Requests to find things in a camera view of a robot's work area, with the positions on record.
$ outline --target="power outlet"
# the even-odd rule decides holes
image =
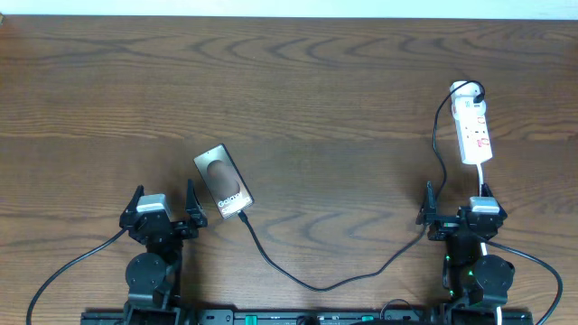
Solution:
[[[465,81],[454,82],[450,90]],[[461,162],[466,164],[484,163],[491,159],[488,124],[486,123],[486,102],[474,103],[480,93],[478,85],[468,84],[452,94],[452,115],[458,132]]]

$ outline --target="wood grain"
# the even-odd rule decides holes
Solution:
[[[210,226],[185,247],[188,302],[263,308],[379,308],[447,299],[443,245],[420,242],[382,275],[308,292],[223,221],[192,158],[225,143],[256,198],[247,213],[278,264],[314,285],[376,270],[419,232],[434,110],[456,79],[488,91],[486,179],[509,218],[496,238],[554,266],[578,317],[578,23],[162,17],[8,17],[0,29],[0,324],[21,324],[42,282],[117,232],[136,185],[182,218],[197,182]],[[475,192],[452,118],[439,138],[443,208]],[[120,308],[124,237],[45,292],[40,324]],[[508,306],[538,319],[555,280],[521,258]]]

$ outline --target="power strip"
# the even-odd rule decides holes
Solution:
[[[454,82],[450,91],[464,82]],[[484,163],[492,157],[485,117],[486,102],[484,100],[480,103],[473,102],[480,92],[480,86],[472,82],[452,94],[452,115],[458,131],[461,162],[466,164]]]

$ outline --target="brown wooden surface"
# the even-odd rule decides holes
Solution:
[[[459,20],[25,17],[0,28],[0,324],[21,324],[38,287],[118,231],[138,184],[182,218],[186,179],[210,226],[186,244],[188,302],[240,309],[379,308],[447,298],[441,243],[423,240],[377,278],[309,292],[270,268],[237,219],[223,221],[192,158],[225,143],[256,204],[269,255],[313,285],[372,272],[419,232],[439,184],[434,111],[456,79],[482,80],[494,159],[486,180],[509,213],[497,241],[564,278],[550,323],[578,312],[578,23]],[[452,118],[439,146],[454,211],[475,193]],[[123,237],[56,280],[37,324],[120,308]],[[555,294],[538,265],[508,307],[538,319]]]

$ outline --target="white wall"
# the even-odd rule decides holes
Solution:
[[[578,20],[578,0],[0,0],[0,12]]]

